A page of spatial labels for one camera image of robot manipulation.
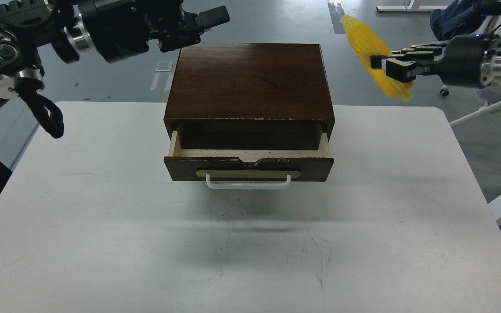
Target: white metal handle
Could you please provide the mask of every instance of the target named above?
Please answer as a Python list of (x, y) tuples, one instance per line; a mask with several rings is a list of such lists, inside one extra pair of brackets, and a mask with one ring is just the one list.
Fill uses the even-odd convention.
[(284, 190), (291, 183), (291, 174), (287, 173), (283, 183), (256, 183), (256, 182), (217, 182), (210, 180), (210, 173), (206, 173), (206, 184), (213, 190)]

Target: wooden drawer box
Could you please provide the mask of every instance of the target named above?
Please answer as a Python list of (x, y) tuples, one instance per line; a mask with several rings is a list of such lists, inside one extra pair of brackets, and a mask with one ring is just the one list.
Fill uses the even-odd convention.
[(335, 118), (318, 44), (183, 48), (165, 109), (173, 180), (325, 181)]

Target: white desk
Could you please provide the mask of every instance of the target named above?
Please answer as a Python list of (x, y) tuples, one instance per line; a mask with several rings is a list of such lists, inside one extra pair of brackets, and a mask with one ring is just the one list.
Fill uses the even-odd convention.
[(171, 182), (157, 103), (60, 103), (0, 196), (0, 312), (501, 312), (501, 233), (444, 115), (334, 107), (325, 183)]

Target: black cable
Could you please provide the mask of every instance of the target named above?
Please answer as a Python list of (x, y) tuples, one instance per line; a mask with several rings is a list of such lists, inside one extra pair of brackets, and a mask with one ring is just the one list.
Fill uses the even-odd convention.
[(40, 126), (52, 137), (60, 138), (64, 133), (63, 113), (50, 99), (38, 95), (36, 87), (22, 84), (15, 87), (19, 97), (26, 103)]
[(49, 16), (47, 16), (44, 20), (38, 22), (38, 23), (34, 23), (34, 24), (16, 24), (16, 23), (13, 23), (13, 22), (10, 22), (10, 20), (6, 20), (4, 18), (1, 18), (0, 17), (0, 23), (2, 24), (6, 24), (8, 26), (13, 26), (13, 27), (16, 27), (16, 28), (26, 28), (26, 29), (36, 29), (36, 28), (43, 28), (47, 25), (49, 25), (52, 21), (53, 21), (53, 16), (55, 14), (55, 9), (54, 9), (54, 6), (49, 4), (50, 5), (50, 8), (51, 8), (51, 13)]
[(501, 23), (494, 30), (492, 30), (491, 32), (488, 33), (488, 37), (492, 37), (494, 35), (494, 33), (496, 32), (496, 30), (498, 30), (500, 27), (501, 27)]
[(49, 16), (47, 16), (44, 20), (42, 20), (41, 22), (38, 22), (38, 23), (34, 23), (34, 24), (16, 24), (16, 23), (10, 22), (9, 20), (6, 20), (6, 19), (1, 18), (1, 17), (0, 17), (0, 23), (6, 24), (8, 26), (13, 26), (13, 27), (16, 27), (16, 28), (29, 28), (29, 29), (43, 28), (45, 26), (48, 26), (52, 22), (53, 15), (54, 15), (54, 10), (52, 8), (51, 14)]

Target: open drawer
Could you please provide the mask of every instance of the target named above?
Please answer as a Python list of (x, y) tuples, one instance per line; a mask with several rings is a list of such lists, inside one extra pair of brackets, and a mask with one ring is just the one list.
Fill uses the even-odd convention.
[(324, 182), (334, 164), (328, 136), (322, 133), (316, 150), (183, 149), (173, 131), (164, 158), (172, 180)]
[(334, 109), (318, 44), (181, 49), (164, 123), (173, 180), (323, 182), (334, 164)]

